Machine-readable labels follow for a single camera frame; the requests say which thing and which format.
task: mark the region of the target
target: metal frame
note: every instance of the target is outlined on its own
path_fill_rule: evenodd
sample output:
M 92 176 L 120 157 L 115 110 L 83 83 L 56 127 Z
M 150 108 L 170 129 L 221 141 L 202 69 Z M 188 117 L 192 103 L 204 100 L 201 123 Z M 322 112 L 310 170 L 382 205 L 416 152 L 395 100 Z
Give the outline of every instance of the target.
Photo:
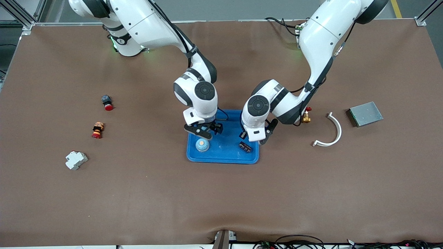
M 31 16 L 20 4 L 15 0 L 0 0 L 0 5 L 9 12 L 17 21 L 19 21 L 24 29 L 31 29 L 33 23 L 37 20 Z
M 433 0 L 431 4 L 426 7 L 426 9 L 424 9 L 419 16 L 414 17 L 417 26 L 426 26 L 426 18 L 428 18 L 441 4 L 443 4 L 443 0 Z
M 34 18 L 37 19 L 37 21 L 40 21 L 40 16 L 42 15 L 42 11 L 45 8 L 47 3 L 47 0 L 40 0 L 39 4 L 37 5 L 37 9 L 34 12 Z

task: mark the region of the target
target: white curved bracket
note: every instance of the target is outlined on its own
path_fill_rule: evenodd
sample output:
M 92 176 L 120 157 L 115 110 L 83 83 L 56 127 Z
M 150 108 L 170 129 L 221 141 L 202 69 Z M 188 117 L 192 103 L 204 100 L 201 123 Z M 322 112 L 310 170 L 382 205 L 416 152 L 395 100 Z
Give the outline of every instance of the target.
M 328 118 L 329 118 L 329 119 L 335 124 L 335 126 L 337 127 L 337 138 L 334 140 L 334 142 L 329 143 L 329 144 L 322 143 L 322 142 L 316 140 L 312 146 L 316 146 L 316 145 L 318 145 L 318 146 L 328 147 L 328 146 L 331 146 L 331 145 L 337 143 L 337 142 L 340 140 L 340 138 L 342 137 L 342 127 L 340 126 L 340 123 L 338 122 L 338 120 L 337 120 L 335 117 L 332 116 L 332 113 L 329 113 Z

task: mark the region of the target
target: gray floor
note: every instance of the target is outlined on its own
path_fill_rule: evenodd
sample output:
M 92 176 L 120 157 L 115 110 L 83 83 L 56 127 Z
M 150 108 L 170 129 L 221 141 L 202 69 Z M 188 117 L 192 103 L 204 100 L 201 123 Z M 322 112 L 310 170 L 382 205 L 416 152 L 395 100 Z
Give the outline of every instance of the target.
M 431 0 L 400 0 L 398 5 L 403 18 L 418 16 Z M 440 5 L 427 19 L 426 29 L 434 45 L 435 52 L 443 67 L 443 5 Z
M 264 19 L 272 16 L 286 19 L 305 19 L 319 7 L 319 0 L 158 0 L 158 5 L 172 21 L 207 20 L 227 21 L 240 19 Z M 378 18 L 395 18 L 392 5 Z M 67 0 L 52 2 L 45 22 L 91 22 L 78 16 Z
M 9 26 L 0 28 L 0 45 L 3 44 L 14 44 L 17 45 L 19 43 L 19 37 L 22 33 L 21 26 Z M 15 46 L 0 46 L 0 70 L 6 71 L 8 70 L 9 63 L 11 62 L 12 56 L 14 55 L 14 51 L 16 50 Z
M 224 21 L 240 19 L 263 19 L 268 16 L 286 19 L 305 19 L 318 8 L 321 0 L 157 0 L 173 21 L 207 20 Z M 430 0 L 399 0 L 403 17 L 414 17 Z M 391 2 L 378 16 L 379 19 L 395 18 Z M 83 23 L 93 19 L 78 16 L 70 8 L 68 0 L 47 0 L 41 22 Z M 436 53 L 443 65 L 443 7 L 437 9 L 427 20 L 427 30 Z M 20 28 L 3 28 L 0 25 L 0 44 L 17 44 Z M 5 70 L 14 53 L 13 46 L 0 47 L 0 70 Z

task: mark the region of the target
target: green led light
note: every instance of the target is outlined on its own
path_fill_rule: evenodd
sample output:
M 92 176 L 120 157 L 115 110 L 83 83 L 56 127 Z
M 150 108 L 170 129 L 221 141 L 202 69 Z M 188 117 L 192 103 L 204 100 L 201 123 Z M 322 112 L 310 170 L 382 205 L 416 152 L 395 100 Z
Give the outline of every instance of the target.
M 115 45 L 115 41 L 114 41 L 114 39 L 111 37 L 111 41 L 112 41 L 112 43 L 114 44 L 114 48 L 115 49 L 117 49 L 117 45 Z

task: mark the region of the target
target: wire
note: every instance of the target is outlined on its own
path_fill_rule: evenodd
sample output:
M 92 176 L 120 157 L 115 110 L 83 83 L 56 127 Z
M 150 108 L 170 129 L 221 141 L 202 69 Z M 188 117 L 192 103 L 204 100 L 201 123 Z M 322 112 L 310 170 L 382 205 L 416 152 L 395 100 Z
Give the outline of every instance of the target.
M 351 35 L 352 30 L 354 29 L 354 26 L 355 26 L 355 22 L 352 24 L 351 30 L 349 30 L 348 36 L 347 36 L 346 39 L 345 39 L 345 43 L 348 41 L 348 38 L 349 38 L 349 36 Z
M 319 88 L 319 87 L 320 87 L 321 85 L 323 85 L 325 82 L 326 82 L 326 76 L 325 76 L 325 78 L 323 79 L 323 81 L 322 81 L 318 86 L 315 86 L 313 89 L 311 89 L 311 91 L 313 91 L 313 90 Z M 299 123 L 298 123 L 298 124 L 293 124 L 293 125 L 296 126 L 296 127 L 299 127 L 299 126 L 301 126 L 301 124 L 302 124 L 302 110 L 303 110 L 303 108 L 301 108 L 301 107 L 303 106 L 303 104 L 304 104 L 304 101 L 302 101 L 301 104 L 300 104 L 300 112 L 299 112 L 299 117 L 300 117 L 300 119 L 299 119 Z
M 169 20 L 168 16 L 163 12 L 162 8 L 157 3 L 153 3 L 151 0 L 148 0 L 148 2 L 155 8 L 155 10 L 165 19 L 165 21 L 170 25 L 170 27 L 175 31 L 177 36 L 179 37 L 180 41 L 182 42 L 183 46 L 185 47 L 186 53 L 189 53 L 188 45 L 186 44 L 185 40 L 183 39 L 182 35 L 178 31 L 177 26 L 175 26 L 171 20 Z M 188 68 L 191 67 L 191 58 L 188 58 Z
M 241 123 L 241 115 L 243 114 L 243 110 L 241 110 L 241 112 L 240 112 L 240 119 L 239 119 L 239 121 L 240 121 L 240 127 L 241 127 L 241 129 L 242 129 L 242 131 L 243 132 L 246 132 L 245 131 L 245 128 L 243 127 L 243 124 Z
M 299 92 L 299 91 L 303 90 L 303 88 L 304 88 L 304 86 L 298 88 L 298 89 L 295 90 L 295 91 L 290 91 L 290 93 L 296 93 L 296 92 Z
M 284 24 L 286 30 L 287 30 L 291 35 L 293 35 L 293 36 L 298 36 L 296 33 L 292 33 L 292 32 L 289 30 L 289 28 L 288 28 L 288 26 L 286 25 L 286 22 L 284 21 L 283 18 L 281 19 L 281 21 L 283 22 L 283 24 Z
M 307 241 L 307 240 L 292 240 L 292 241 L 281 243 L 284 246 L 286 246 L 286 248 L 298 249 L 298 248 L 300 248 L 302 246 L 307 246 L 310 249 L 314 249 L 314 247 L 315 247 L 315 249 L 318 249 L 317 246 L 320 246 L 322 249 L 325 249 L 324 242 L 322 240 L 320 240 L 319 238 L 316 238 L 316 237 L 313 237 L 313 236 L 310 236 L 310 235 L 301 235 L 301 234 L 282 236 L 282 237 L 278 238 L 275 241 L 275 245 L 280 247 L 280 249 L 283 249 L 280 245 L 278 245 L 278 241 L 281 240 L 281 239 L 284 239 L 284 238 L 288 238 L 288 237 L 307 237 L 307 238 L 313 238 L 315 240 L 318 240 L 320 243 L 315 243 L 315 242 L 311 242 L 311 241 Z
M 225 111 L 223 111 L 222 109 L 220 109 L 218 107 L 217 107 L 217 109 L 220 110 L 222 113 L 224 113 L 226 115 L 226 119 L 217 119 L 217 120 L 218 121 L 228 121 L 229 120 L 229 115 Z
M 266 17 L 265 20 L 274 20 L 274 21 L 276 21 L 278 24 L 280 24 L 280 25 L 282 25 L 282 26 L 285 26 L 286 30 L 287 30 L 291 35 L 293 35 L 293 36 L 299 36 L 299 35 L 297 35 L 296 33 L 292 33 L 292 32 L 289 30 L 289 28 L 295 28 L 295 26 L 287 25 L 286 22 L 284 21 L 284 18 L 282 18 L 281 21 L 279 21 L 279 20 L 277 20 L 277 19 L 275 19 L 275 18 L 273 18 L 273 17 Z
M 276 23 L 278 23 L 278 24 L 280 24 L 282 26 L 285 26 L 282 22 L 280 22 L 279 20 L 277 20 L 277 19 L 275 19 L 273 17 L 266 17 L 265 20 L 274 20 Z M 286 25 L 286 26 L 290 27 L 290 28 L 295 28 L 295 26 L 292 26 L 292 25 Z

